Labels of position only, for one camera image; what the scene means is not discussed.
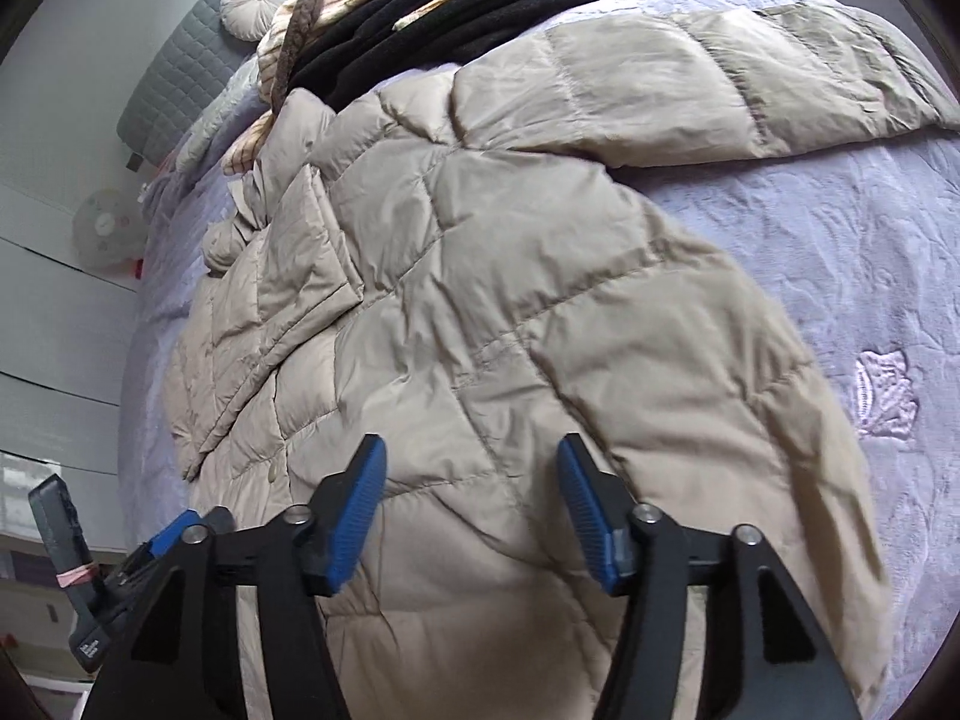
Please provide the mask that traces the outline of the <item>beige quilted puffer jacket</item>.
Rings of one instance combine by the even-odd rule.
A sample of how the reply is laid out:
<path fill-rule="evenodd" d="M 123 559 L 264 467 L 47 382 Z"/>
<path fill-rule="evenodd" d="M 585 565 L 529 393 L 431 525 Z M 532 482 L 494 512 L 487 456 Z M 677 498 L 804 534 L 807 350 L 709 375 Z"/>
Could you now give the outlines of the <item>beige quilted puffer jacket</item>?
<path fill-rule="evenodd" d="M 567 433 L 705 530 L 755 522 L 854 697 L 890 658 L 866 460 L 773 298 L 619 167 L 955 127 L 908 39 L 797 4 L 545 29 L 333 110 L 291 94 L 166 372 L 195 504 L 244 527 L 369 433 L 386 497 L 322 603 L 356 718 L 586 718 L 622 606 L 556 488 Z"/>

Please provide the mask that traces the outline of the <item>white drawer cabinet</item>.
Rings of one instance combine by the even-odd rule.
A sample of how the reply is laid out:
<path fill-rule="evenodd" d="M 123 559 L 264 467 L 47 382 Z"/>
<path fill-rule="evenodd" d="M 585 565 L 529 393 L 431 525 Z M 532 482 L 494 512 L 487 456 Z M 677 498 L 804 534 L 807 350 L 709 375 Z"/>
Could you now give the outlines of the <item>white drawer cabinet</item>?
<path fill-rule="evenodd" d="M 57 473 L 96 551 L 125 550 L 119 403 L 132 270 L 89 273 L 68 211 L 2 188 L 2 533 L 39 538 L 29 489 Z"/>

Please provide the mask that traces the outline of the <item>white desk fan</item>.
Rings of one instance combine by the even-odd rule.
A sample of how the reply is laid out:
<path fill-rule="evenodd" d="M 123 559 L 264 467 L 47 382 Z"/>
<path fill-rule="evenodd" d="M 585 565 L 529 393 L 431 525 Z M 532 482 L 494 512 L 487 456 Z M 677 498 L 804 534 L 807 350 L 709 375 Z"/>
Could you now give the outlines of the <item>white desk fan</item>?
<path fill-rule="evenodd" d="M 148 227 L 137 197 L 110 188 L 91 193 L 71 223 L 71 243 L 86 270 L 139 260 L 146 238 Z"/>

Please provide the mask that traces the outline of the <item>lavender embossed bed blanket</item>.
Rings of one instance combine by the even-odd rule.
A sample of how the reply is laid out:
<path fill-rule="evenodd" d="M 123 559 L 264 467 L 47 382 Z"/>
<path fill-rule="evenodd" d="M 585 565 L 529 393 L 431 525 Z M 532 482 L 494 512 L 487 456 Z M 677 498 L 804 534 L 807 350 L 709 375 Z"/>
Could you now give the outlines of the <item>lavender embossed bed blanket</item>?
<path fill-rule="evenodd" d="M 797 4 L 861 10 L 836 0 L 596 0 L 511 41 L 607 16 Z M 364 94 L 467 64 L 407 70 Z M 208 271 L 206 236 L 235 214 L 236 192 L 281 110 L 245 176 L 226 176 L 221 155 L 261 107 L 247 94 L 194 167 L 168 167 L 146 192 L 145 274 L 119 433 L 130 541 L 187 507 L 210 509 L 195 504 L 179 466 L 166 372 Z M 732 255 L 781 305 L 853 426 L 890 585 L 892 634 L 874 705 L 859 707 L 889 713 L 913 679 L 908 655 L 931 655 L 958 608 L 958 122 L 789 158 L 619 167 L 613 179 Z"/>

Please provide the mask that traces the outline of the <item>white fluffy pillow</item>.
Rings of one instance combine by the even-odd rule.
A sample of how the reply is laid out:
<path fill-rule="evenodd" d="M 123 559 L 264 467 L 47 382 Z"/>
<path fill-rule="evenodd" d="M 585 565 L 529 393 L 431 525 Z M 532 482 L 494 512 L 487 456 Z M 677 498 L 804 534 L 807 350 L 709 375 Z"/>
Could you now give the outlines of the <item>white fluffy pillow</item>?
<path fill-rule="evenodd" d="M 176 154 L 176 171 L 189 171 L 203 158 L 220 127 L 254 89 L 257 89 L 257 67 L 247 62 L 229 78 L 223 91 L 189 128 L 185 142 Z"/>

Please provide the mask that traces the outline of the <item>grey quilted headboard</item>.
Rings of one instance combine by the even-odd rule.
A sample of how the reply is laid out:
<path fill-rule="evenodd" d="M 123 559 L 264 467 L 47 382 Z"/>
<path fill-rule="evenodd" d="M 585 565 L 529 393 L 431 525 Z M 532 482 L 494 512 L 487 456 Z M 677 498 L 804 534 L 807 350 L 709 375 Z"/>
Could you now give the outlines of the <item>grey quilted headboard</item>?
<path fill-rule="evenodd" d="M 252 52 L 252 44 L 224 29 L 220 0 L 197 0 L 151 60 L 117 124 L 133 162 L 160 167 Z"/>

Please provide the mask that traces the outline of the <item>brown knit scarf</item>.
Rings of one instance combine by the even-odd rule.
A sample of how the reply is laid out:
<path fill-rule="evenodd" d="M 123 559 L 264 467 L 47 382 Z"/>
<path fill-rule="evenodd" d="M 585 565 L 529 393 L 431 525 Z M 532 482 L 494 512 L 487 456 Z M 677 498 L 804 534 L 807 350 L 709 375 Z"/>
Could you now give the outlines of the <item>brown knit scarf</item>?
<path fill-rule="evenodd" d="M 324 0 L 296 0 L 291 10 L 290 20 L 283 33 L 283 43 L 274 65 L 274 78 L 270 86 L 270 109 L 278 114 L 283 107 L 288 86 L 290 86 L 291 71 L 296 59 L 304 49 L 309 34 L 313 31 L 316 21 L 324 10 Z"/>

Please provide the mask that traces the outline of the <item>black folded garment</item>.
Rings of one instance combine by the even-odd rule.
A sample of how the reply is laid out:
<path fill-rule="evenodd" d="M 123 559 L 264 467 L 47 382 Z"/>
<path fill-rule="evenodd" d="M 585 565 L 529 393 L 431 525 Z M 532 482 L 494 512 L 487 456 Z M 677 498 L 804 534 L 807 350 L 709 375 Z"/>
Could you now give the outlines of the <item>black folded garment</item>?
<path fill-rule="evenodd" d="M 322 31 L 293 65 L 288 88 L 347 107 L 391 76 L 466 64 L 542 21 L 596 0 L 448 0 L 407 26 L 433 0 L 368 0 Z"/>

